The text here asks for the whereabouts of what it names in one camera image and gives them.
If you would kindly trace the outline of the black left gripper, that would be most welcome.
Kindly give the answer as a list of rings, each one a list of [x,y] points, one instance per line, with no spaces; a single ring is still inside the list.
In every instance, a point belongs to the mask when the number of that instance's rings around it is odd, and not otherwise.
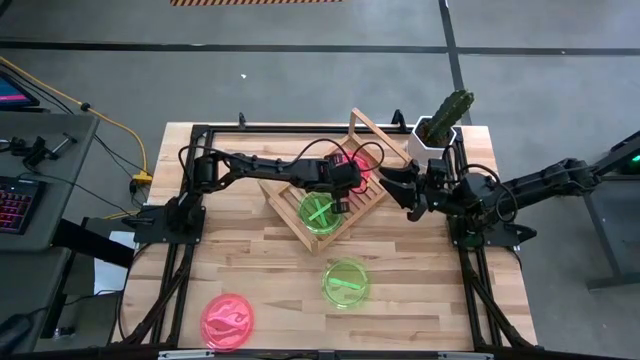
[[[348,201],[341,200],[348,196],[348,200],[355,202],[356,196],[352,189],[361,186],[361,170],[356,162],[344,162],[341,164],[329,164],[328,176],[331,184],[329,193],[335,199],[331,204],[334,214],[344,214],[350,211]]]

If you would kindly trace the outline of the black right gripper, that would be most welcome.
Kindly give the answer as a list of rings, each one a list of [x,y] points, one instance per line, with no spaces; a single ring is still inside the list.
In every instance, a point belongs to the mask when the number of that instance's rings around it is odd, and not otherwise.
[[[417,161],[411,160],[401,168],[381,166],[379,172],[386,179],[385,190],[401,208],[410,210],[408,220],[419,220],[426,212],[454,215],[450,193],[440,183],[432,185],[426,175],[419,174]]]

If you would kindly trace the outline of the clear pink plastic plate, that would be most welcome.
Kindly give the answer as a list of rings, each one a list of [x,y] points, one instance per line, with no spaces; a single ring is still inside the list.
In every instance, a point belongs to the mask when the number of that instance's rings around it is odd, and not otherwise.
[[[350,160],[353,160],[360,169],[361,182],[356,188],[351,188],[350,191],[354,194],[365,194],[369,187],[369,179],[371,177],[371,170],[369,162],[359,155],[355,155],[353,152],[347,153]]]
[[[250,302],[239,294],[226,293],[212,299],[200,318],[204,344],[217,352],[230,352],[244,346],[255,325]]]

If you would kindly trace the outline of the wooden slatted shelf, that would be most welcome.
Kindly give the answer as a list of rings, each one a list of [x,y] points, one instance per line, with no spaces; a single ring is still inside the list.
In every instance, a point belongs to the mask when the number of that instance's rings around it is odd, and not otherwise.
[[[348,200],[350,211],[335,215],[331,212],[332,198],[328,194],[312,195],[292,185],[277,185],[260,180],[266,202],[276,211],[291,231],[313,255],[319,254],[332,242],[344,237],[387,196],[379,184],[379,172],[372,166],[377,161],[385,165],[404,165],[409,161],[406,136],[389,135],[364,113],[353,109],[345,135],[321,147],[322,156],[344,149],[369,162],[371,177],[365,194],[355,194],[354,203]]]

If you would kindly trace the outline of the white hexagonal plant pot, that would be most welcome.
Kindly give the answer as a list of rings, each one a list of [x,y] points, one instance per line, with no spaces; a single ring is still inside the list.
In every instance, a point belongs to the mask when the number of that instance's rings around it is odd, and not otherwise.
[[[458,135],[455,128],[449,130],[448,139],[442,146],[430,147],[425,145],[418,136],[418,127],[425,125],[431,120],[431,116],[421,116],[416,122],[413,130],[410,133],[409,140],[407,142],[408,155],[416,160],[422,168],[426,168],[428,160],[431,158],[441,158],[445,153],[445,147],[452,145]]]

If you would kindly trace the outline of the green cactus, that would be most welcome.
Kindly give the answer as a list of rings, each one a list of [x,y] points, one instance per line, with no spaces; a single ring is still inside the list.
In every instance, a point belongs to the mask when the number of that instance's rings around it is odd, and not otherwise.
[[[452,92],[427,123],[424,143],[428,147],[445,147],[451,128],[468,112],[474,100],[474,93],[468,90]]]

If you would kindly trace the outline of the black metal stand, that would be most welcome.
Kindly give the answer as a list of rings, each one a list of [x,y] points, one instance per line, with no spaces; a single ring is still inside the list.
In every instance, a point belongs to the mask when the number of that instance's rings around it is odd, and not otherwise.
[[[584,202],[611,268],[590,291],[640,284],[640,130],[596,163],[601,183]]]

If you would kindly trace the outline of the white sheet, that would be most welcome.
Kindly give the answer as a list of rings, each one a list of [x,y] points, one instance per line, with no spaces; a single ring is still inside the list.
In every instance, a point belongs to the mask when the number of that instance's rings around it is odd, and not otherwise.
[[[137,249],[133,232],[112,231],[109,239],[128,248]],[[95,259],[94,294],[100,295],[123,290],[126,273],[125,267]]]

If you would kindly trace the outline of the black flat panel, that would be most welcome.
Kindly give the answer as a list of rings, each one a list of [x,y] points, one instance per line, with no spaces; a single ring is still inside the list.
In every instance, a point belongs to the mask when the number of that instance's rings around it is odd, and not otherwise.
[[[133,263],[132,248],[67,220],[59,222],[51,246],[67,248],[123,268],[130,268]]]

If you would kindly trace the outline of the grey side desk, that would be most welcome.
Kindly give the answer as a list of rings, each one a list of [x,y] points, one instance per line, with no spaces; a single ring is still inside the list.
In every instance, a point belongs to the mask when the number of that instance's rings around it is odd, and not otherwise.
[[[78,140],[65,148],[58,160],[44,160],[35,171],[28,170],[20,157],[0,154],[0,176],[46,183],[26,232],[23,235],[0,233],[0,324],[15,314],[28,315],[32,321],[31,331],[10,354],[33,351],[61,289],[72,251],[52,247],[51,241],[63,220],[73,184],[97,127],[98,120],[91,116],[0,112],[0,139],[18,137],[33,143],[40,136],[49,149],[64,140],[64,133]]]

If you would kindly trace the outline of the black desk clamp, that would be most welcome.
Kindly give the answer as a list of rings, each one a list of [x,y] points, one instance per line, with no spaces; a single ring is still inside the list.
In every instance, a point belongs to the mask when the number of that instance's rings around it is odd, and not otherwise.
[[[46,147],[46,140],[40,136],[31,146],[28,146],[25,139],[12,137],[10,140],[0,139],[0,153],[8,152],[12,156],[21,157],[22,164],[31,171],[44,160],[56,161],[60,158],[63,150],[78,142],[76,138],[64,133],[64,140],[53,149]]]

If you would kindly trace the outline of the backlit black keyboard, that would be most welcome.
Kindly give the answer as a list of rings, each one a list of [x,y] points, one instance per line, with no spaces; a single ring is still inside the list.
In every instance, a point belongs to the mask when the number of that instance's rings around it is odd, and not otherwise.
[[[0,233],[23,235],[45,189],[42,181],[0,176]]]

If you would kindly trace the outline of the monitor with pink screen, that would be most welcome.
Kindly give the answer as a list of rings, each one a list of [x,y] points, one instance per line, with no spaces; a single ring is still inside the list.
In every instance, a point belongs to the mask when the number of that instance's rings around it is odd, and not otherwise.
[[[38,99],[7,73],[0,71],[0,110],[18,110],[39,105]]]

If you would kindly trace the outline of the black rounded object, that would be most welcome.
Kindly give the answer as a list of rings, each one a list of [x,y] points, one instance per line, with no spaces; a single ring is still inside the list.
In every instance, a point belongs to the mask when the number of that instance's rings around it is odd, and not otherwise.
[[[31,329],[31,318],[25,314],[12,315],[0,324],[0,355],[10,354]]]

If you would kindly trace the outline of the black aluminium table frame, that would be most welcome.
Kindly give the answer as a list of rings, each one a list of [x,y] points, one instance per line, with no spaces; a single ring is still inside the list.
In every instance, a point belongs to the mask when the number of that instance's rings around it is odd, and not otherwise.
[[[162,205],[178,192],[179,148],[197,123],[168,123],[149,194]],[[228,152],[289,160],[316,138],[342,140],[347,125],[279,124],[256,133],[221,125],[214,146]],[[371,189],[357,195],[352,209],[371,210],[335,241],[311,254],[271,207],[252,179],[204,198],[207,223],[195,248],[178,346],[206,347],[200,318],[215,297],[244,296],[255,325],[243,349],[311,350],[472,350],[473,342],[459,255],[449,239],[445,216],[426,213],[409,222],[385,193],[369,205]],[[168,245],[147,248],[131,270],[121,319],[130,335],[158,297]],[[368,297],[351,309],[338,309],[323,296],[326,268],[343,258],[359,260],[370,276]],[[521,336],[536,344],[522,273],[507,250],[488,248],[486,260],[493,295]]]

